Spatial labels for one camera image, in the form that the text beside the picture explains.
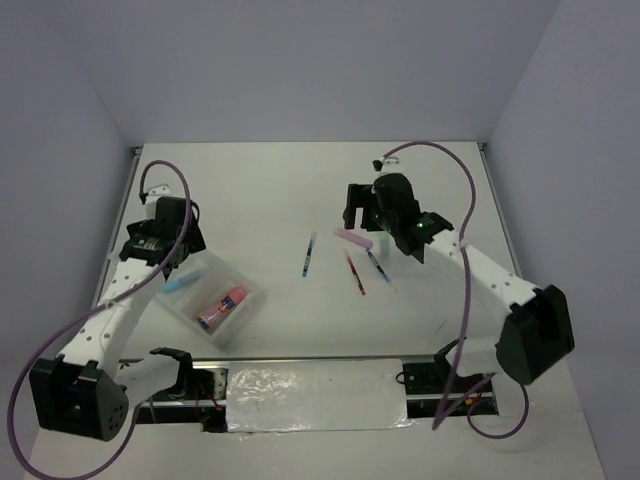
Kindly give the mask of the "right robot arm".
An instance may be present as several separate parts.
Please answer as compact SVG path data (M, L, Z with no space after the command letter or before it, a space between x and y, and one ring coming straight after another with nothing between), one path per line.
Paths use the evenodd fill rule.
M435 380L442 389L457 391L470 376L489 373L530 385L574 350L565 294L554 285L541 288L517 277L464 243L448 220L420 208L403 174L349 185L346 229L353 229L358 212L362 229L387 232L403 254L462 281L466 295L495 322L489 333L466 337L436 365Z

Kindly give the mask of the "green highlighter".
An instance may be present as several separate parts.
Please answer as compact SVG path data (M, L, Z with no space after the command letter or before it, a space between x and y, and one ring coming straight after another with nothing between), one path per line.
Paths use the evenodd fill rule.
M390 259L390 236L387 232L378 233L378 261L381 265L386 266Z

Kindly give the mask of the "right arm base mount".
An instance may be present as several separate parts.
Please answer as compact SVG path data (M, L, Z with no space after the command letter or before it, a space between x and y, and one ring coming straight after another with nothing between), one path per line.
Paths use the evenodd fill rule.
M402 369L396 374L395 380L404 387L409 419L434 417L444 391L447 374L448 371L444 367L438 366L433 361L402 364ZM463 417L468 412L472 415L496 416L498 414L491 383L471 394L451 416Z

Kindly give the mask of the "blue highlighter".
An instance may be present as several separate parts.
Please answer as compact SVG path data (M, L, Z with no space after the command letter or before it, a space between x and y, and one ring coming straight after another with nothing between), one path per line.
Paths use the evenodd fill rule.
M163 287L163 292L165 294L170 294L172 292L180 290L198 281L200 277L201 277L201 273L199 271L192 271L182 277L175 278L173 280L168 280Z

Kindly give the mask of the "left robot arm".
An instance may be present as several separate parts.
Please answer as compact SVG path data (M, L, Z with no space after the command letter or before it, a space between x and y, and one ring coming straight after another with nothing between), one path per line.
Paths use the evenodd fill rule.
M164 390L182 399L195 389L193 360L186 351L156 347L138 362L120 361L171 272L206 247L195 203L154 196L146 210L146 219L127 227L129 237L97 313L55 358L39 358L30 368L30 389L43 429L110 441L127 412L156 393Z

